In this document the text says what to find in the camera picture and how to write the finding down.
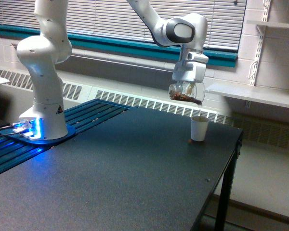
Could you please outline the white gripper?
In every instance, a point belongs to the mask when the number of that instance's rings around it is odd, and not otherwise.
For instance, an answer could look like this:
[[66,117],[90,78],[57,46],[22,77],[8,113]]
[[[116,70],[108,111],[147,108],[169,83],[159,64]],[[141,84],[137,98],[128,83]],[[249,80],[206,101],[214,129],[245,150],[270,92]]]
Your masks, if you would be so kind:
[[208,56],[204,55],[202,51],[181,48],[179,61],[175,64],[172,79],[189,82],[186,87],[187,95],[196,95],[196,84],[194,82],[203,81],[208,60]]

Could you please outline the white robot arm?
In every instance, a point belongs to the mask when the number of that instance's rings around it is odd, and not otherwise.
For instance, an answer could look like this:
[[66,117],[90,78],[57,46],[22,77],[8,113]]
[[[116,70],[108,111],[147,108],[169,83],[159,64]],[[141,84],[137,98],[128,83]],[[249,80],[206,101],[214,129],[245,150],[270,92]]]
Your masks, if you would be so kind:
[[[203,79],[208,57],[203,53],[208,21],[198,14],[162,19],[147,0],[131,0],[129,5],[149,28],[161,47],[179,45],[179,61],[174,67],[174,83],[169,87],[172,100],[201,104],[197,92],[204,90]],[[38,0],[34,15],[40,34],[17,45],[17,56],[29,71],[33,84],[33,105],[19,117],[26,128],[15,127],[32,141],[48,141],[68,134],[63,104],[63,83],[55,66],[67,60],[72,45],[67,36],[66,0]]]

